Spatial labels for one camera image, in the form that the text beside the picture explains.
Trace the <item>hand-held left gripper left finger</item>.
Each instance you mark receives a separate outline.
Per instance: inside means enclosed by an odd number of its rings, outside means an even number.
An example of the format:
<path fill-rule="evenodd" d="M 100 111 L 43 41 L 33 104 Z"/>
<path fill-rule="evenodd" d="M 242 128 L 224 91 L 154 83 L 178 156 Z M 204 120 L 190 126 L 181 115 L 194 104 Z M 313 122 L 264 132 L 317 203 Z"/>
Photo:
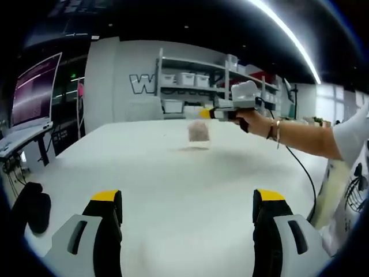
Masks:
<path fill-rule="evenodd" d="M 94 195 L 52 236 L 44 262 L 55 276 L 122 276 L 122 195 Z"/>

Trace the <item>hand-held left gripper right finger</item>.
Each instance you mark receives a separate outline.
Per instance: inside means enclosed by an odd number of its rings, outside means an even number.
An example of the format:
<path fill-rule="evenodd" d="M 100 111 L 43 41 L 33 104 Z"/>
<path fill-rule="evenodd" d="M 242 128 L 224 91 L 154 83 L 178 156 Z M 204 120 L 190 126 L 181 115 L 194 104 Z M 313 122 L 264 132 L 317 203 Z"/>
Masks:
<path fill-rule="evenodd" d="M 330 261 L 320 233 L 270 190 L 253 194 L 253 276 L 318 276 Z"/>

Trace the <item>person's right hand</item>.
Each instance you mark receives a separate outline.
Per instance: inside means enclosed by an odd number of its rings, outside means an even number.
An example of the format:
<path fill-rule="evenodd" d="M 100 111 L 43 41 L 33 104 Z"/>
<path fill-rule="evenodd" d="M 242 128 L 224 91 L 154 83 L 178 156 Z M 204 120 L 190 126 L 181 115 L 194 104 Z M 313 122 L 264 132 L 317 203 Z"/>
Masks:
<path fill-rule="evenodd" d="M 246 133 L 251 133 L 263 138 L 271 138 L 274 120 L 266 118 L 256 110 L 244 109 L 236 112 L 233 123 L 239 125 Z"/>

